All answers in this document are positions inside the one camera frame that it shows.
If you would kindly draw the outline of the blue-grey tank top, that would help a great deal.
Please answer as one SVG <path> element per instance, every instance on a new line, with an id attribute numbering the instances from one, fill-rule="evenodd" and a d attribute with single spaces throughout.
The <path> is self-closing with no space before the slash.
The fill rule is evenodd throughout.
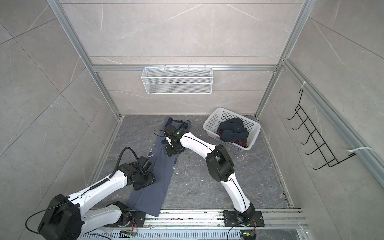
<path id="1" fill-rule="evenodd" d="M 155 144 L 152 147 L 150 160 L 154 164 L 152 168 L 156 182 L 139 191 L 132 191 L 128 199 L 127 206 L 130 209 L 144 212 L 152 216 L 159 216 L 162 205 L 165 201 L 169 184 L 177 163 L 178 155 L 169 157 L 165 146 L 168 142 L 164 133 L 159 131 Z"/>

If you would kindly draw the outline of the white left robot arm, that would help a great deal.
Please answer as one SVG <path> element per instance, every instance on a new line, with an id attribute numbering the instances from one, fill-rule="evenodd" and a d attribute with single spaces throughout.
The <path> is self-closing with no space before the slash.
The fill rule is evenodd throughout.
<path id="1" fill-rule="evenodd" d="M 113 192 L 133 185 L 135 190 L 156 182 L 152 173 L 129 176 L 118 170 L 96 184 L 69 196 L 55 196 L 38 226 L 38 233 L 46 240 L 76 240 L 103 226 L 126 227 L 133 223 L 129 207 L 122 202 L 93 210 L 93 206 Z"/>

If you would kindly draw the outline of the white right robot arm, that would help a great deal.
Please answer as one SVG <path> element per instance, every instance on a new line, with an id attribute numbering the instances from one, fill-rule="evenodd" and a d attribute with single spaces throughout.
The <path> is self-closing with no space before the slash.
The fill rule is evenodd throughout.
<path id="1" fill-rule="evenodd" d="M 242 190 L 234 169 L 234 163 L 224 145 L 209 144 L 189 131 L 164 131 L 168 142 L 165 149 L 169 156 L 189 149 L 205 159 L 210 176 L 221 183 L 233 202 L 236 221 L 243 226 L 253 222 L 256 209 Z"/>

